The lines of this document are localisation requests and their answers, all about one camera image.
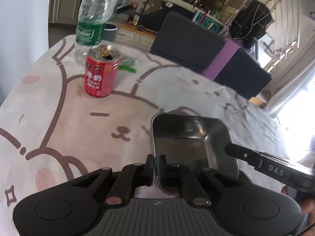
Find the red can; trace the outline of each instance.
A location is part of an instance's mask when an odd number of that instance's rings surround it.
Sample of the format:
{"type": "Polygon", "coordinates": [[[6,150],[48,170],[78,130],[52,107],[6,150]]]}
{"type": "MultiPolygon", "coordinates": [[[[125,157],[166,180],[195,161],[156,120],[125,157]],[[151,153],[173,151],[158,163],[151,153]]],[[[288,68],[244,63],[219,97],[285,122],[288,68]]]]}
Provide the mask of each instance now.
{"type": "Polygon", "coordinates": [[[85,91],[96,98],[111,94],[119,69],[120,52],[112,45],[90,49],[85,63],[85,91]]]}

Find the tablecloth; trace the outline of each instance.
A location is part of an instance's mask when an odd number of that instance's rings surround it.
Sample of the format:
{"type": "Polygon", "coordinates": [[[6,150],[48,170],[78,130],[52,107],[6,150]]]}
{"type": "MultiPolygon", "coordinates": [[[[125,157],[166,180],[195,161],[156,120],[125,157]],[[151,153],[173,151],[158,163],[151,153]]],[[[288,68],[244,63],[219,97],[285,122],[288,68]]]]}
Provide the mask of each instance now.
{"type": "MultiPolygon", "coordinates": [[[[119,71],[114,92],[92,98],[74,61],[75,36],[49,49],[0,108],[0,235],[17,235],[12,211],[24,197],[101,167],[144,163],[150,120],[158,112],[223,120],[236,144],[286,158],[281,129],[259,107],[171,61],[114,44],[138,59],[137,73],[119,71]]],[[[281,184],[245,162],[251,180],[281,184]]]]}

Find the cup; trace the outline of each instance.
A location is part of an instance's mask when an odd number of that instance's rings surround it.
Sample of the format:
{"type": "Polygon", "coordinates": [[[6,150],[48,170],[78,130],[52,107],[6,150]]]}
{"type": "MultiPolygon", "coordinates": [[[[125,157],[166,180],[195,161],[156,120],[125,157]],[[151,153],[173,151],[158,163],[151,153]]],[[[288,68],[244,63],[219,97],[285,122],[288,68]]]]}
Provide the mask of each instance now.
{"type": "Polygon", "coordinates": [[[107,22],[104,27],[103,40],[114,42],[117,31],[118,27],[115,23],[107,22]]]}

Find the purple stripe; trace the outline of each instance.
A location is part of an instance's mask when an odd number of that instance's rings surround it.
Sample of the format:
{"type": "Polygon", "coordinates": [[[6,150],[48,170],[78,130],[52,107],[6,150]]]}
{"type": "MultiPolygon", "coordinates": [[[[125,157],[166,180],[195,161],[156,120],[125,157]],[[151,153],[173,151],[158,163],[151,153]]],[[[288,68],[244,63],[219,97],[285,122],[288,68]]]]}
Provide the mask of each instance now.
{"type": "Polygon", "coordinates": [[[207,69],[204,69],[201,75],[210,80],[214,80],[221,70],[226,66],[236,51],[240,48],[235,42],[229,38],[225,38],[225,45],[215,59],[211,62],[207,69]]]}

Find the clear water bottle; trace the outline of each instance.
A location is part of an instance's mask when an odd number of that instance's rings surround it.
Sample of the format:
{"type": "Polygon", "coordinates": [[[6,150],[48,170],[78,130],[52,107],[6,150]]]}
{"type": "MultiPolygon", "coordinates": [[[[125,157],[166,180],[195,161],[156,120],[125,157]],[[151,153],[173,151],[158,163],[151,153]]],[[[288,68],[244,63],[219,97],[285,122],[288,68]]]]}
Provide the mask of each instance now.
{"type": "Polygon", "coordinates": [[[82,0],[74,50],[78,65],[85,66],[89,49],[101,43],[105,23],[111,16],[109,10],[110,0],[82,0]]]}

